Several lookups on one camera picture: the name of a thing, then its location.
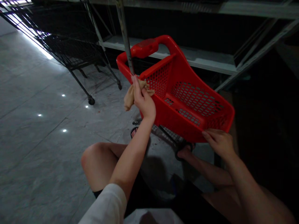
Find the hand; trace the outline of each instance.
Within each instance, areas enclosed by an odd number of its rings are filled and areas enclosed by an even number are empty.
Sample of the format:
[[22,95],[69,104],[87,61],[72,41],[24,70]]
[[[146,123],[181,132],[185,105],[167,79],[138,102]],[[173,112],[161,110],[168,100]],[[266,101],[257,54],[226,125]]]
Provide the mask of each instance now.
[[209,128],[203,131],[202,135],[211,145],[212,149],[221,156],[224,161],[236,156],[233,146],[233,137],[230,134],[222,130]]
[[134,104],[141,111],[144,119],[150,119],[154,122],[156,118],[156,106],[153,99],[149,96],[145,88],[140,90],[137,75],[132,76],[132,81],[134,85]]

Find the foot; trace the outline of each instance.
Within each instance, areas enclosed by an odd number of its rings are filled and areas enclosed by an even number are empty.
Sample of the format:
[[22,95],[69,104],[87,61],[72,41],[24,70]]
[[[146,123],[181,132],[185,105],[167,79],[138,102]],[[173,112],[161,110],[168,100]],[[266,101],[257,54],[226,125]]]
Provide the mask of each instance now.
[[192,154],[192,153],[191,153],[190,145],[185,145],[185,147],[184,147],[182,150],[178,151],[178,154],[177,154],[177,155],[178,155],[179,158],[184,159],[185,157],[187,157],[187,156],[190,155],[190,154]]
[[136,134],[137,129],[138,129],[138,128],[136,128],[135,130],[132,131],[132,133],[131,133],[131,138],[134,137],[134,135]]

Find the basket wheel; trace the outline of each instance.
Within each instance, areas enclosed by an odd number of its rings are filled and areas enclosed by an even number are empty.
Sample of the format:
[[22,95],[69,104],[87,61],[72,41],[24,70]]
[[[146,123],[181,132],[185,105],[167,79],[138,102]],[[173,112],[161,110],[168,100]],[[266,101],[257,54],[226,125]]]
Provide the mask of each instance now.
[[121,90],[122,89],[121,83],[119,82],[117,85],[118,85],[119,90]]
[[91,97],[91,98],[88,99],[88,103],[89,103],[90,105],[94,105],[95,100]]

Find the red shopping basket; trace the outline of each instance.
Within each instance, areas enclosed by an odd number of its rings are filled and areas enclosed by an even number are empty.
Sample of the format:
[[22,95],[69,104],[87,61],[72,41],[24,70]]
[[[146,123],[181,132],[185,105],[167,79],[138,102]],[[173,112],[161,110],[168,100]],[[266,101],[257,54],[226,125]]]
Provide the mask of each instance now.
[[[155,90],[152,96],[157,111],[155,125],[168,128],[188,142],[206,142],[201,133],[204,129],[228,132],[234,108],[197,76],[170,36],[163,35],[134,45],[132,57],[145,58],[156,52],[159,44],[166,45],[170,55],[139,76]],[[116,59],[119,70],[132,83],[126,61],[125,52]]]

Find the shopping basket handle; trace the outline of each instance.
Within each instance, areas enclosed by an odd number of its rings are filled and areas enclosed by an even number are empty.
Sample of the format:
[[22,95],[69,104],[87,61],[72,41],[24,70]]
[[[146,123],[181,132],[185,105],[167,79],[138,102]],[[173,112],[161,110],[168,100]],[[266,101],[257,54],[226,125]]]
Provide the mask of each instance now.
[[[181,51],[180,48],[177,46],[177,44],[174,42],[174,40],[170,36],[162,35],[162,36],[156,37],[154,39],[147,39],[138,44],[135,44],[131,48],[132,58],[134,58],[134,57],[145,58],[145,57],[150,56],[151,54],[158,51],[159,44],[166,45],[170,54],[174,54],[178,51]],[[131,78],[130,78],[131,72],[130,72],[129,67],[126,65],[127,61],[128,61],[127,54],[125,52],[121,53],[116,58],[116,62],[117,62],[119,70],[121,71],[122,74],[125,75],[125,77],[129,80],[129,82],[132,83]]]

